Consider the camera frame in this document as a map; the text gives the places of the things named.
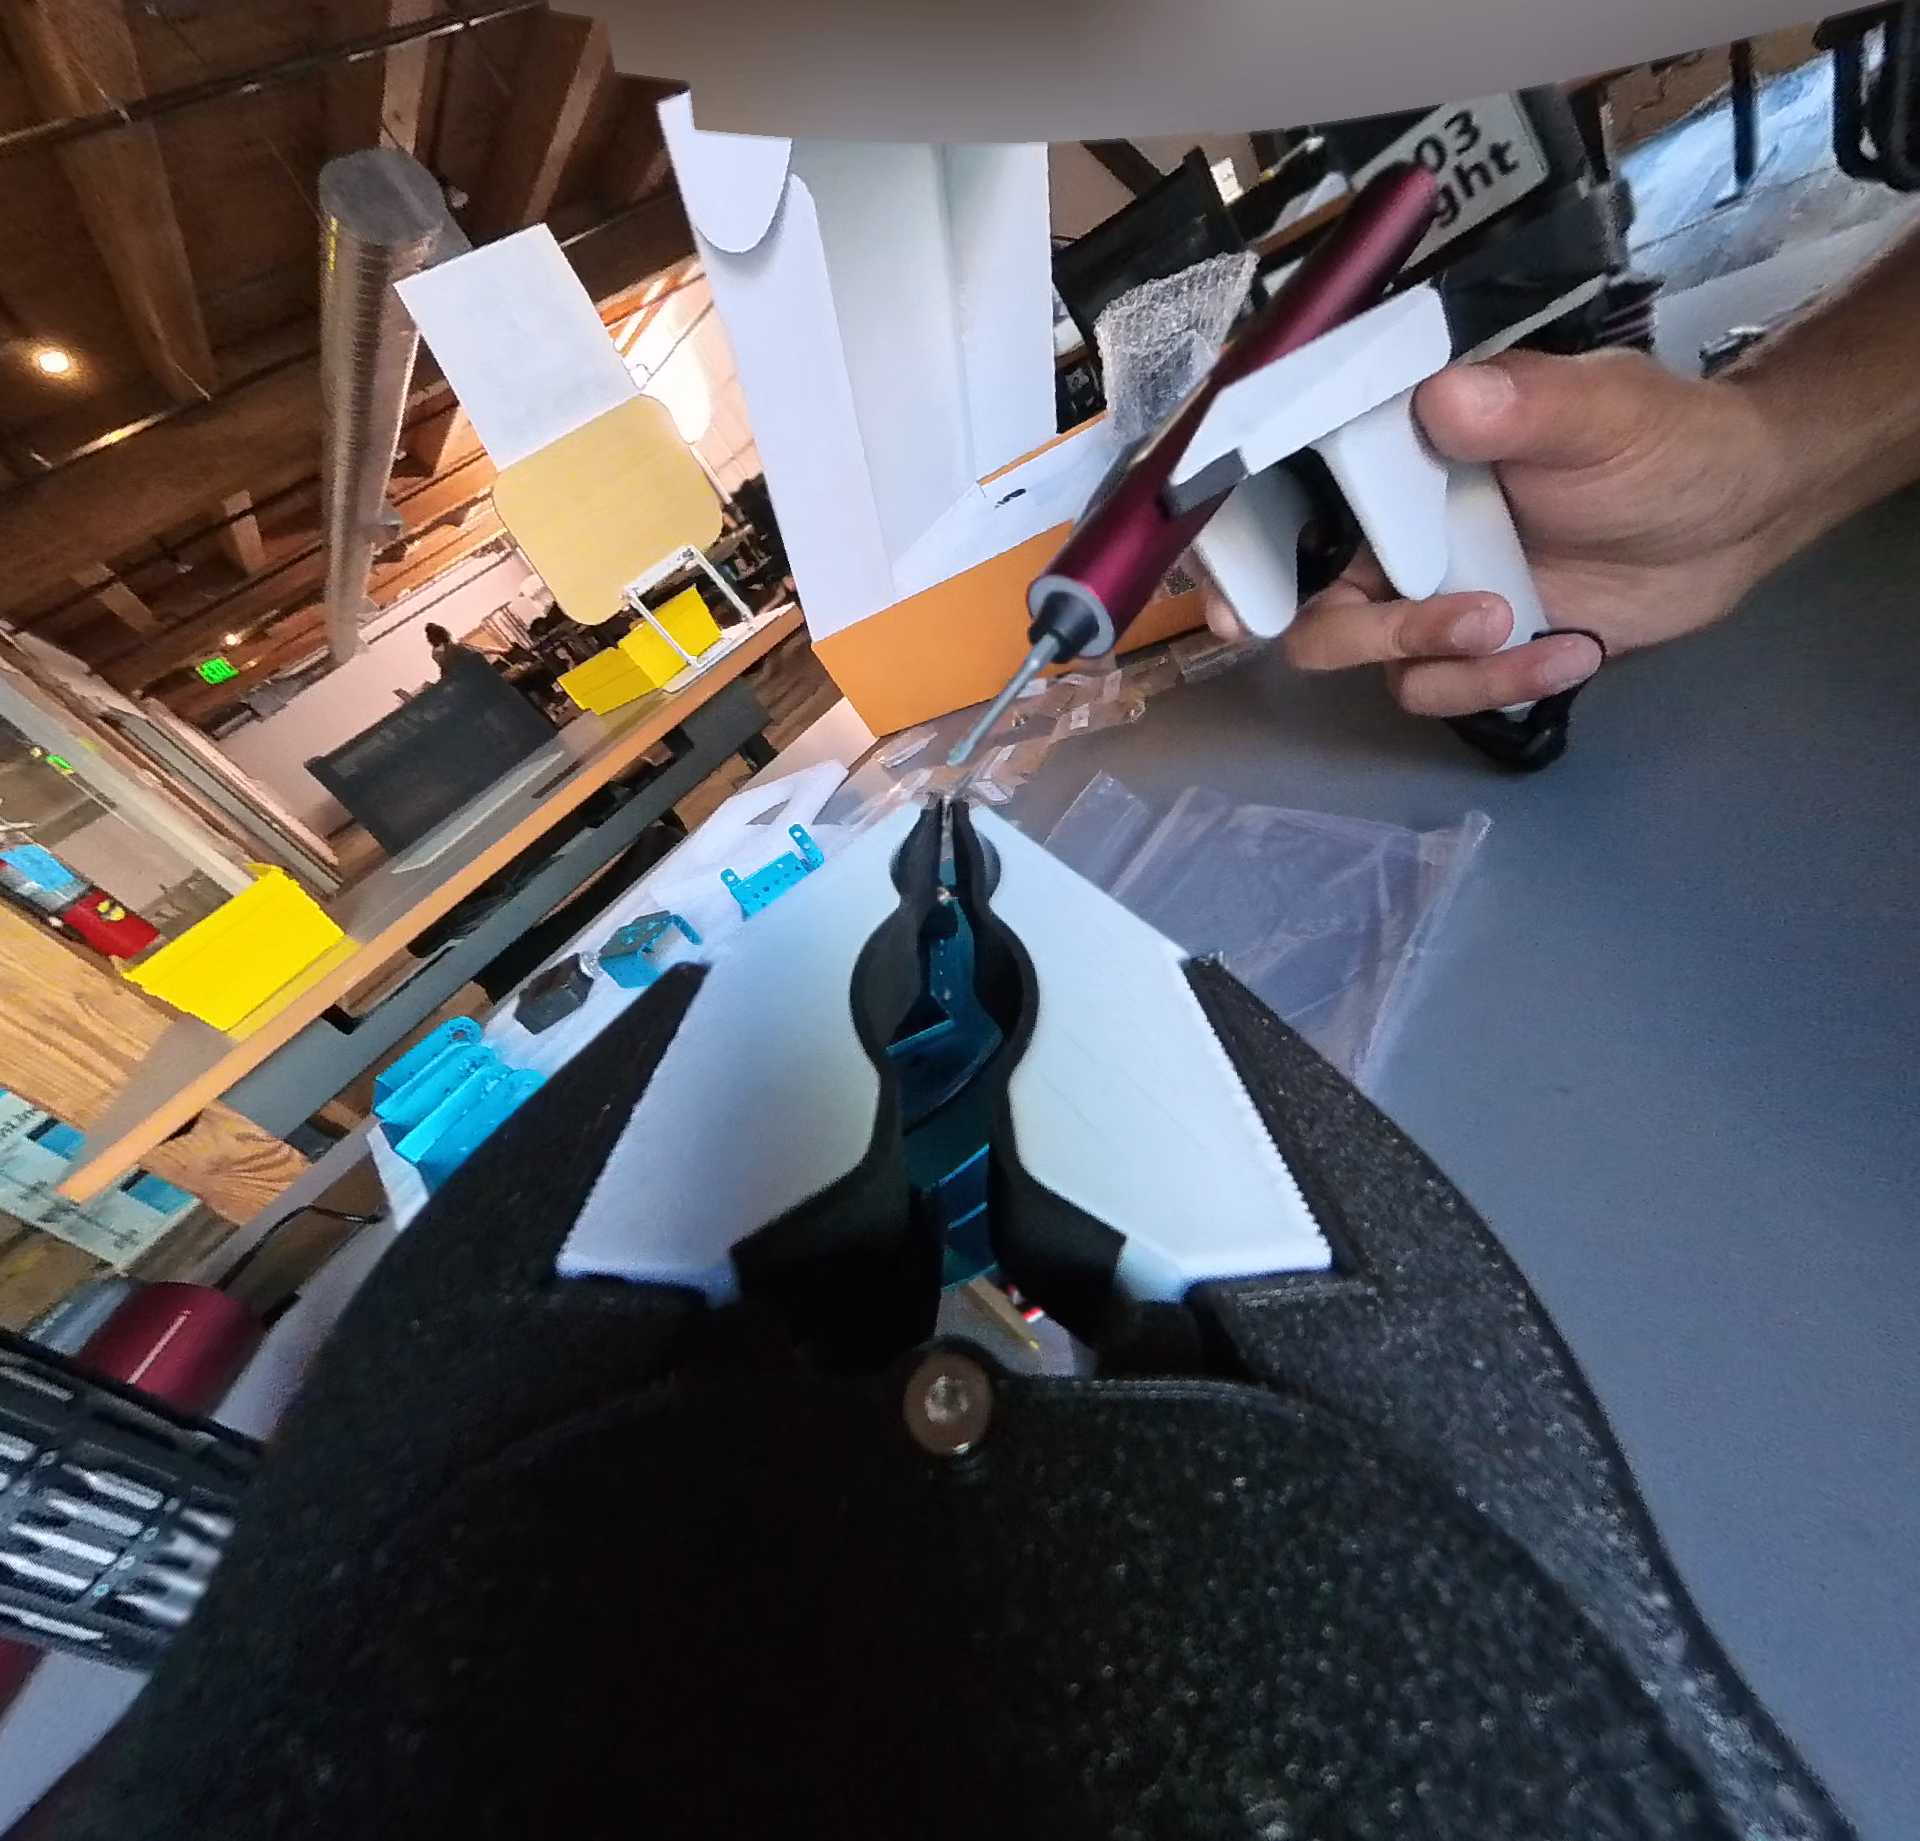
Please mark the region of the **white foam sheet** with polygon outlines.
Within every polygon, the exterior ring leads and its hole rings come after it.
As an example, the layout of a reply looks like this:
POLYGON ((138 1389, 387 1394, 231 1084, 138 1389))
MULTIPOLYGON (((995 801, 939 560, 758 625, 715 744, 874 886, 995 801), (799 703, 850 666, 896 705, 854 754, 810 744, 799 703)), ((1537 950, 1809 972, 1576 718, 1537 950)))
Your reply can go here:
MULTIPOLYGON (((597 1038, 597 1032, 609 1026, 627 1002, 635 1002, 642 990, 621 990, 595 970, 597 978, 585 1008, 541 1034, 528 1034, 511 1018, 517 993, 529 978, 540 972, 546 964, 559 963, 569 952, 582 954, 593 964, 593 956, 614 928, 636 914, 651 911, 684 914, 700 933, 702 945, 693 950, 682 964, 715 963, 749 922, 740 914, 733 895, 719 880, 719 873, 724 867, 734 867, 740 873, 760 867, 783 853, 788 830, 791 826, 785 832, 778 826, 760 826, 751 835, 719 837, 700 824, 694 834, 644 867, 619 893, 611 895, 589 920, 580 922, 579 928, 573 928, 564 941, 550 943, 546 952, 540 952, 528 964, 514 964, 506 984, 491 993, 488 1011, 485 1015, 470 1015, 485 1029, 483 1045, 486 1047, 486 1054, 479 1056, 479 1064, 460 1079, 451 1077, 451 1063, 447 1060, 442 1074, 431 1081, 431 1092, 427 1095, 433 1103, 431 1107, 470 1076, 495 1066, 534 1070, 544 1076, 544 1081, 550 1081, 564 1060, 569 1060, 591 1038, 597 1038)), ((826 863, 867 826, 849 832, 815 819, 806 830, 824 853, 826 863)), ((412 1125, 383 1125, 374 1115, 369 1121, 369 1158, 382 1189, 379 1213, 398 1228, 408 1226, 433 1196, 433 1191, 423 1185, 420 1174, 396 1158, 396 1137, 408 1134, 418 1121, 420 1119, 412 1125)))

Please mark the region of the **person's right forearm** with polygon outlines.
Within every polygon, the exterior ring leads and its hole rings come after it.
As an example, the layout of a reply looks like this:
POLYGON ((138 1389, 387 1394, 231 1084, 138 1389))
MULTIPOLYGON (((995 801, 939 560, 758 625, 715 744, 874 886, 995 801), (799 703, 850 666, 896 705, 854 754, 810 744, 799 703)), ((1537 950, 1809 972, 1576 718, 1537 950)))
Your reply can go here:
POLYGON ((1728 444, 1723 534, 1743 586, 1916 485, 1916 230, 1707 395, 1728 444))

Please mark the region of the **red electric screwdriver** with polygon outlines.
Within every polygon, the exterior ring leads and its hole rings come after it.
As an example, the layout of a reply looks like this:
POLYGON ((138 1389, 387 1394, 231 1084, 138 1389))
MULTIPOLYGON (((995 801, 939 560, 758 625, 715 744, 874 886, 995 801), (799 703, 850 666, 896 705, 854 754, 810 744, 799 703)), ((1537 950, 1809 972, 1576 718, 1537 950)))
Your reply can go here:
POLYGON ((963 765, 1046 669, 1113 649, 1208 519, 1201 507, 1168 507, 1163 490, 1213 401, 1376 304, 1426 234, 1435 203, 1438 182, 1422 164, 1395 162, 1377 173, 1155 433, 1109 467, 1049 568, 1031 583, 1019 666, 948 753, 948 765, 963 765))

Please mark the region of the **large clear plastic bag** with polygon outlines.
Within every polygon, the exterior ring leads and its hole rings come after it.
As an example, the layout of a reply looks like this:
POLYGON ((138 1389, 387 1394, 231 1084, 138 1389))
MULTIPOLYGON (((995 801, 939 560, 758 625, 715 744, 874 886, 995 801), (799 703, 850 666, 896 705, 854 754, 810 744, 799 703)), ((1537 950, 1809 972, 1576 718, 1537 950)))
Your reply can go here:
POLYGON ((1479 810, 1414 830, 1198 784, 1152 805, 1099 774, 1044 847, 1188 954, 1222 963, 1371 1092, 1489 830, 1479 810))

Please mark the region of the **white and cream board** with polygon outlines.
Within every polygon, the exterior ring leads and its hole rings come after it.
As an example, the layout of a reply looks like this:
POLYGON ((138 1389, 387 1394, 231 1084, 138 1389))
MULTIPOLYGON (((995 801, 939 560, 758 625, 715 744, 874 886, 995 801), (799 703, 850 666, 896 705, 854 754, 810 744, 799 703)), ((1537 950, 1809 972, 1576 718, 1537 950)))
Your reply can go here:
POLYGON ((580 623, 684 548, 721 503, 666 404, 642 395, 544 225, 396 283, 492 460, 492 507, 580 623))

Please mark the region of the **bubble wrap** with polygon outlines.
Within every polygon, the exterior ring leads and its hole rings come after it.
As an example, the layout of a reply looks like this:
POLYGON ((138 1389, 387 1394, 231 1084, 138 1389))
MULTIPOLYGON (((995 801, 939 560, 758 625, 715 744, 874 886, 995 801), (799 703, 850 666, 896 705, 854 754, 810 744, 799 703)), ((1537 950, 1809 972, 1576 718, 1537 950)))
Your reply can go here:
POLYGON ((1155 433, 1204 380, 1256 277, 1256 252, 1222 252, 1107 302, 1095 322, 1095 351, 1121 444, 1155 433))

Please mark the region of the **person's right hand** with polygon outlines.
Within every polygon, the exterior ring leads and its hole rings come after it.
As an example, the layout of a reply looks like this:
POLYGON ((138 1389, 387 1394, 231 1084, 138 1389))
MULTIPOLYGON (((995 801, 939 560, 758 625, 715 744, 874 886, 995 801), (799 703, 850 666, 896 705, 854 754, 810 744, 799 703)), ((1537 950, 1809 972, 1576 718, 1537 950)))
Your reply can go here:
POLYGON ((1520 616, 1489 589, 1393 598, 1358 557, 1295 616, 1283 653, 1305 673, 1380 666, 1414 715, 1576 688, 1605 653, 1724 616, 1846 516, 1836 475, 1756 381, 1688 381, 1633 353, 1513 351, 1429 376, 1411 411, 1438 454, 1493 470, 1548 627, 1520 639, 1520 616))

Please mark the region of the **pile of small screw bags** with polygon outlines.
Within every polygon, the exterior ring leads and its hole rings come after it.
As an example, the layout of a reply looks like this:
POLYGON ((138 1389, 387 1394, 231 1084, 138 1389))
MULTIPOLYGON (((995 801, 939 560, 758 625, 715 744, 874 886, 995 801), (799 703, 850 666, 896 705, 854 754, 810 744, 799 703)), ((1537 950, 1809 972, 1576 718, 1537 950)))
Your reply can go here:
POLYGON ((959 762, 951 762, 950 753, 972 728, 970 710, 883 735, 830 798, 821 821, 852 832, 899 805, 939 798, 1002 810, 1055 749, 1141 719, 1149 703, 1182 685, 1188 659, 1200 653, 1207 653, 1207 644, 1189 635, 1128 653, 1098 671, 1066 671, 1044 679, 959 762))

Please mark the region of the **yellow storage bin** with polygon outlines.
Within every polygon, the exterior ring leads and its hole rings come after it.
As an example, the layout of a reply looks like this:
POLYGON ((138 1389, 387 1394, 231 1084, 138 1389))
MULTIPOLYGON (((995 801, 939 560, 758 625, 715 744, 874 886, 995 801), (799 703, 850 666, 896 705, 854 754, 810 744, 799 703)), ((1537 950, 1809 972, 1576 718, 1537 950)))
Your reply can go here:
POLYGON ((685 586, 636 619, 612 648, 559 674, 566 698, 607 715, 650 691, 666 688, 721 640, 698 586, 685 586))
POLYGON ((235 1032, 318 964, 355 952, 282 867, 249 863, 250 884, 123 970, 141 995, 235 1032))

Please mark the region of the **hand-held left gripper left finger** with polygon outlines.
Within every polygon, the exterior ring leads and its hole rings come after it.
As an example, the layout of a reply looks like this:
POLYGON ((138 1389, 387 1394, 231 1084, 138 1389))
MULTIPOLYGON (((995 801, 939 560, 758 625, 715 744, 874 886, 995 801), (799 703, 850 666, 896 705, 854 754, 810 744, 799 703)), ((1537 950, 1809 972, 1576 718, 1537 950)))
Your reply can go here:
POLYGON ((561 1278, 749 1303, 850 1374, 933 1337, 940 1229, 889 1045, 923 995, 943 830, 943 803, 899 808, 690 972, 561 1278))

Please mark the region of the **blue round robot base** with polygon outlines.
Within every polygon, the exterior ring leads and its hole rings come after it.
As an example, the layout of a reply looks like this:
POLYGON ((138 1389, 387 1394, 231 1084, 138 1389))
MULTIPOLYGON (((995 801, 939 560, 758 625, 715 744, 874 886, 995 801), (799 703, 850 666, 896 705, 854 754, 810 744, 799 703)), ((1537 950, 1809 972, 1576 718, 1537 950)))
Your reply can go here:
POLYGON ((1004 1032, 976 999, 972 959, 972 924, 940 880, 916 938, 920 993, 888 1060, 899 1086, 904 1168, 939 1229, 944 1292, 996 1271, 989 1071, 1004 1032))

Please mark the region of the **blue U bracket with holes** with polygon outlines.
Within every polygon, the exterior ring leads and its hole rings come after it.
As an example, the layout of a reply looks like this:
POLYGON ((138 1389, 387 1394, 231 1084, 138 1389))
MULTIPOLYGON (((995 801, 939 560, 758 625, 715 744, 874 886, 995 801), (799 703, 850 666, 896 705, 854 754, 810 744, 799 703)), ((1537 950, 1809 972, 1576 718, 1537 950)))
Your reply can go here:
POLYGON ((824 853, 821 847, 803 824, 792 824, 787 832, 787 847, 779 855, 749 873, 724 867, 719 880, 733 895, 740 914, 751 920, 823 866, 824 853))

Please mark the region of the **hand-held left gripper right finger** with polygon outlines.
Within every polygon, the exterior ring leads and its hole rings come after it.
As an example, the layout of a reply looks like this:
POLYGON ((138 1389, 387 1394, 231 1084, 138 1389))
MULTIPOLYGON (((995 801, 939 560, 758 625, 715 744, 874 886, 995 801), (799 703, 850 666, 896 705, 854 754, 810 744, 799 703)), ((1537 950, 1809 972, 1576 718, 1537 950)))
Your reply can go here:
POLYGON ((984 1071, 989 1241, 1104 1363, 1204 1354, 1198 1292, 1315 1284, 1332 1241, 1230 1056, 1188 954, 1017 830, 948 805, 984 1071))

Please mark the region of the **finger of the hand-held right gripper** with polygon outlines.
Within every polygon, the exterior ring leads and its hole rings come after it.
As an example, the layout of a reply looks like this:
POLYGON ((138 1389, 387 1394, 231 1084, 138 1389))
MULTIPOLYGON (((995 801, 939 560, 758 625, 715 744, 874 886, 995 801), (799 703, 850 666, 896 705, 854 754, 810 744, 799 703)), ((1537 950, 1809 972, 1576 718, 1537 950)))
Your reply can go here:
POLYGON ((1409 390, 1452 359, 1438 285, 1411 286, 1213 392, 1162 488, 1196 509, 1409 390))

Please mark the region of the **red cylindrical bit case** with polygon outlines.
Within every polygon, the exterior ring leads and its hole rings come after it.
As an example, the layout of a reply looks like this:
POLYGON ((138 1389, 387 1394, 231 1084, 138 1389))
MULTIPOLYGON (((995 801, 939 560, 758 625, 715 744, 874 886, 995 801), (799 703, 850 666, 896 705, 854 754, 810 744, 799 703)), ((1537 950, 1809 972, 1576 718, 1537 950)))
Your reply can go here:
POLYGON ((83 1342, 74 1364, 200 1419, 225 1402, 266 1335, 245 1300, 214 1285, 144 1282, 83 1342))

